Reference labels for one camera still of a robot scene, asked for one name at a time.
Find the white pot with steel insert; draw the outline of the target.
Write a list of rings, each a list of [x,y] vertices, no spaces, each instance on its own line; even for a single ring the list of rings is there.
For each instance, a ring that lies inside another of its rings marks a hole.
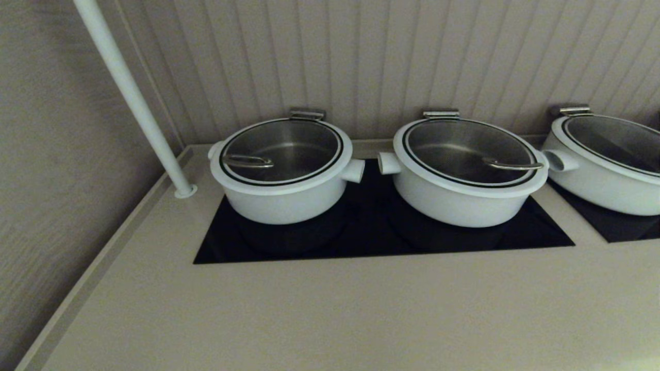
[[[419,175],[408,167],[409,161],[398,159],[394,153],[380,152],[377,161],[381,174],[393,176],[394,188],[412,208],[434,220],[469,228],[511,220],[548,178],[548,169],[543,167],[523,184],[481,188]]]
[[[290,225],[328,211],[340,200],[348,182],[360,183],[365,173],[363,159],[340,155],[328,171],[302,182],[276,187],[240,184],[221,171],[224,141],[208,151],[211,173],[221,184],[226,199],[241,216],[267,225]]]
[[[620,213],[660,214],[660,180],[647,181],[604,161],[593,161],[584,156],[584,150],[564,144],[555,133],[547,136],[542,153],[549,162],[549,178],[573,195]]]

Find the white metal pole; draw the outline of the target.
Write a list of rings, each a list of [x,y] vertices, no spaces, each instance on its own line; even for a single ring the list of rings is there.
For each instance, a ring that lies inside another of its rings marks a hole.
[[[75,8],[96,45],[106,68],[120,90],[152,150],[175,187],[177,199],[195,195],[197,187],[189,182],[162,130],[148,107],[134,76],[115,41],[96,0],[73,0]]]

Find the wide black glass cooktop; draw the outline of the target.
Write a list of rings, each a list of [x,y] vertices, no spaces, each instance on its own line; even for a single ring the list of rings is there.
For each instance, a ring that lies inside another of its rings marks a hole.
[[[500,225],[468,228],[428,217],[406,203],[377,161],[348,183],[328,211],[291,225],[265,225],[223,199],[195,264],[334,259],[568,247],[574,242],[532,197]]]

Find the right white pot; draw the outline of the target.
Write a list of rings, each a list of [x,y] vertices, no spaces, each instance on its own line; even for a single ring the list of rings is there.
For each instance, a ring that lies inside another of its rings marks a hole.
[[[660,185],[660,131],[605,115],[577,115],[555,119],[551,134],[609,171]]]

